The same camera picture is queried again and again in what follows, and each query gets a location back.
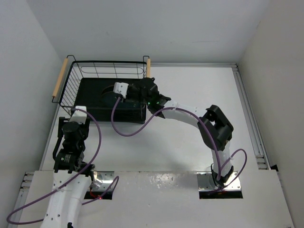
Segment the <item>teal plate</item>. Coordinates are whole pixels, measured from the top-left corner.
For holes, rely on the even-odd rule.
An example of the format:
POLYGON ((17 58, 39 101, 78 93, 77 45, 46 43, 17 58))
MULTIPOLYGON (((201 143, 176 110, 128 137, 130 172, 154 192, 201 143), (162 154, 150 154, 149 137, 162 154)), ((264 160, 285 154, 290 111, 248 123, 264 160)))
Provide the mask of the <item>teal plate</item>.
MULTIPOLYGON (((114 104, 116 103, 118 94, 114 93, 113 90, 114 85, 107 86, 103 89, 100 96, 100 102, 104 107, 113 108, 114 104)), ((143 109, 144 107, 145 106, 139 102, 129 102, 121 99, 116 109, 143 109)))

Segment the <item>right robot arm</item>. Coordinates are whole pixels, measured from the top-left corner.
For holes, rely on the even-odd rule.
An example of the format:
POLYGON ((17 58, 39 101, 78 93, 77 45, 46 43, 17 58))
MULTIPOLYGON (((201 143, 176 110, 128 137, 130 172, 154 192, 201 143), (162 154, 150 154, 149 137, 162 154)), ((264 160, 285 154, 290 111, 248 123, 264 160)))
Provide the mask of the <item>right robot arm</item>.
POLYGON ((146 105, 153 116, 196 127, 212 152, 213 180, 218 186, 224 186, 233 172, 233 165, 228 158, 234 128, 218 106, 201 109, 178 103, 159 92, 154 78, 143 78, 132 84, 122 83, 116 91, 127 102, 146 105))

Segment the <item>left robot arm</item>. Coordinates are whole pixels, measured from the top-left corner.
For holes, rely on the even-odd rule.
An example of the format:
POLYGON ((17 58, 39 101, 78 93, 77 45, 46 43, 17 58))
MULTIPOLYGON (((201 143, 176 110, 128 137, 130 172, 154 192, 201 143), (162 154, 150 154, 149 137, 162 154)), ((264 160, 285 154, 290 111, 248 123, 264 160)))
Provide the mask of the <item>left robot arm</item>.
POLYGON ((92 183, 91 164, 83 162, 90 120, 87 117, 60 117, 53 150, 54 173, 49 204, 42 228, 75 228, 88 187, 92 183))

